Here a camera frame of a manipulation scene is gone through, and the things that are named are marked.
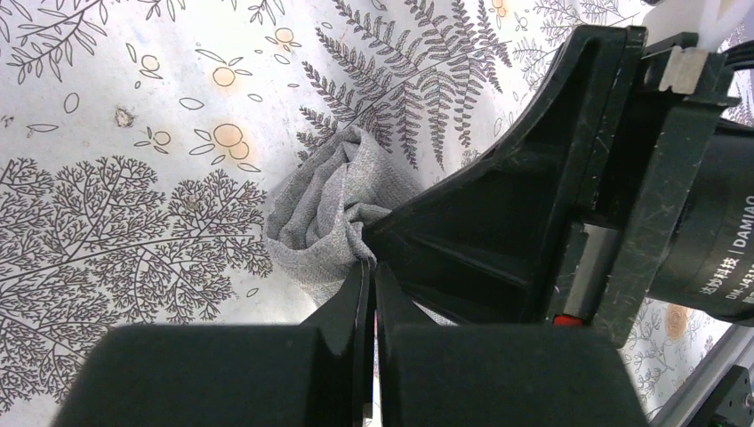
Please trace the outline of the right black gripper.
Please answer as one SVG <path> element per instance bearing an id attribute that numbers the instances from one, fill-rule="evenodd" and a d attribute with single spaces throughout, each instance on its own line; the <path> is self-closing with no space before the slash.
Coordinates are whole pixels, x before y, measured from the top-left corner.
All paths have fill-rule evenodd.
<path id="1" fill-rule="evenodd" d="M 753 46 L 645 42 L 578 27 L 493 146 L 367 228 L 413 300 L 460 324 L 533 322 L 568 227 L 548 323 L 622 346 L 653 299 L 752 326 L 753 131 L 722 115 Z"/>

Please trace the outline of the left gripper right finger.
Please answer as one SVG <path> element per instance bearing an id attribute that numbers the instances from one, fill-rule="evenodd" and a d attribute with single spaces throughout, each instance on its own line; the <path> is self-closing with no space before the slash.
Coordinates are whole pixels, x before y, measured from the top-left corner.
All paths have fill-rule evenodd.
<path id="1" fill-rule="evenodd" d="M 386 426 L 644 426 L 615 347 L 585 326 L 442 326 L 374 272 Z"/>

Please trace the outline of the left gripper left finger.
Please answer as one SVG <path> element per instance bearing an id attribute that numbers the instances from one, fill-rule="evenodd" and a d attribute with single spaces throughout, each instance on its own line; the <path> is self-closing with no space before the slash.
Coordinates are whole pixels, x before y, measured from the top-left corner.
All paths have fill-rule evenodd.
<path id="1" fill-rule="evenodd" d="M 297 325 L 121 326 L 57 426 L 360 426 L 371 415 L 371 268 Z"/>

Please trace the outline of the grey cloth napkin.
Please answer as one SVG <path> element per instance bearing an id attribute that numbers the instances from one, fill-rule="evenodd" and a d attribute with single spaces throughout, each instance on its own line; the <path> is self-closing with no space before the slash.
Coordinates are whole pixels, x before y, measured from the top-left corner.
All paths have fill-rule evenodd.
<path id="1" fill-rule="evenodd" d="M 264 226 L 270 259 L 321 306 L 340 290 L 354 262 L 376 261 L 364 229 L 421 191 L 369 132 L 342 129 L 272 201 Z"/>

